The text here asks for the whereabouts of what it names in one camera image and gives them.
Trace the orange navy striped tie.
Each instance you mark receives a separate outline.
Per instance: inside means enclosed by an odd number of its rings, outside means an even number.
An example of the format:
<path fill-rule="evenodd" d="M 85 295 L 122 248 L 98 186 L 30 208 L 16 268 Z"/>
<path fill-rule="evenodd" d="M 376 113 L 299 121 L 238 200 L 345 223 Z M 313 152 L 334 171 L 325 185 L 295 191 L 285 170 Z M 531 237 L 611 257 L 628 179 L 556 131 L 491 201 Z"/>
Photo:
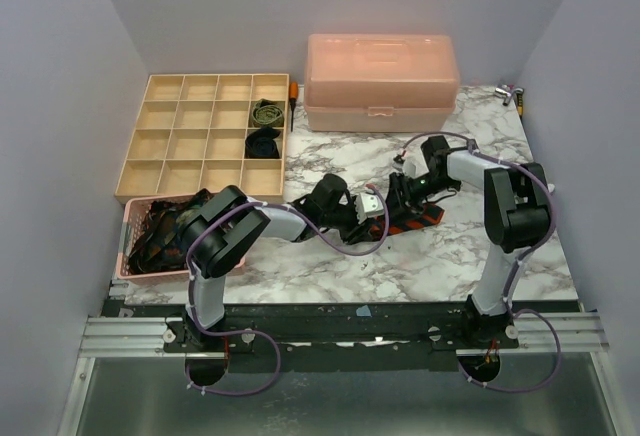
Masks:
<path fill-rule="evenodd" d="M 425 203 L 422 205 L 420 214 L 410 213 L 406 216 L 393 216 L 390 220 L 388 236 L 398 235 L 410 231 L 422 230 L 424 228 L 437 226 L 440 224 L 445 210 L 438 205 Z M 384 217 L 377 217 L 368 230 L 368 234 L 373 241 L 381 239 L 384 231 Z"/>

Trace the pink plastic storage box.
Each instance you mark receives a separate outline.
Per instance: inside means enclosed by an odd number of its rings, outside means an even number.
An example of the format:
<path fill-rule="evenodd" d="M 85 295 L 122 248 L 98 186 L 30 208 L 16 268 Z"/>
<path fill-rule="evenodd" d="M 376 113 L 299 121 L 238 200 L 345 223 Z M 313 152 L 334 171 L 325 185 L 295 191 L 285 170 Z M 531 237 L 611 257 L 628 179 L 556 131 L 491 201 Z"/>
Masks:
<path fill-rule="evenodd" d="M 316 132 L 420 133 L 442 128 L 460 76 L 445 35 L 313 34 L 304 109 Z"/>

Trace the pink plastic basket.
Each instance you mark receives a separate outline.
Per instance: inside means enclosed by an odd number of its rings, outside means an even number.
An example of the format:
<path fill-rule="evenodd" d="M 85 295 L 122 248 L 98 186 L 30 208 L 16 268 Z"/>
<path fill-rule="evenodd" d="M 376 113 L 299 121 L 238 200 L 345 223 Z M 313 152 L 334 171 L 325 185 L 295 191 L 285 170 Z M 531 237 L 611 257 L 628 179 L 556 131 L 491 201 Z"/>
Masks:
<path fill-rule="evenodd" d="M 146 197 L 146 198 L 134 198 L 132 200 L 149 201 L 151 198 L 163 198 L 160 196 Z M 139 223 L 142 218 L 143 207 L 134 207 L 132 203 L 127 202 L 125 205 L 123 226 L 121 231 L 119 250 L 116 262 L 115 275 L 129 283 L 144 286 L 153 285 L 159 283 L 169 282 L 182 282 L 188 279 L 188 269 L 183 271 L 167 272 L 167 273 L 155 273 L 150 275 L 135 276 L 130 275 L 128 272 L 127 255 L 126 253 L 132 248 L 134 239 L 139 235 Z"/>

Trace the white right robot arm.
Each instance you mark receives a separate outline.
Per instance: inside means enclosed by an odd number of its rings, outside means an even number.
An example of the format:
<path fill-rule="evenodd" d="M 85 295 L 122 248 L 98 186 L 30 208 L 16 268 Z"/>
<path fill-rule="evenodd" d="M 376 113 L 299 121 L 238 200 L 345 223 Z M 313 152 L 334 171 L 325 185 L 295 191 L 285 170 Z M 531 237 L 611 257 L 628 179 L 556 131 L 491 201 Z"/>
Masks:
<path fill-rule="evenodd" d="M 467 297 L 459 332 L 467 345 L 480 348 L 503 334 L 513 321 L 511 299 L 529 256 L 556 228 L 556 214 L 544 169 L 483 154 L 475 140 L 452 147 L 448 132 L 428 132 L 421 145 L 427 172 L 409 176 L 401 169 L 405 151 L 394 157 L 386 204 L 393 225 L 407 229 L 424 220 L 437 223 L 441 208 L 428 201 L 463 184 L 483 194 L 484 228 L 490 250 L 476 289 Z"/>

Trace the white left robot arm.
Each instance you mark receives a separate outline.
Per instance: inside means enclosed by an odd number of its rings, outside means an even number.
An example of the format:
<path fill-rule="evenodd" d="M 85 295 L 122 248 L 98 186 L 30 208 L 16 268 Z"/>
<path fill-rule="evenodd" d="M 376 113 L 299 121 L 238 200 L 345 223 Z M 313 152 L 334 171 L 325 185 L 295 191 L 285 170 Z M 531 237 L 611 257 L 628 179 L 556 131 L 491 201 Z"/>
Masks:
<path fill-rule="evenodd" d="M 353 196 L 334 174 L 324 175 L 309 194 L 287 204 L 251 198 L 233 185 L 224 188 L 189 216 L 178 232 L 189 271 L 188 340 L 209 351 L 221 337 L 236 333 L 219 324 L 225 313 L 225 278 L 259 238 L 298 243 L 314 236 L 325 239 L 322 231 L 329 229 L 339 230 L 342 241 L 353 244 L 379 216 L 386 236 L 389 211 L 375 187 Z"/>

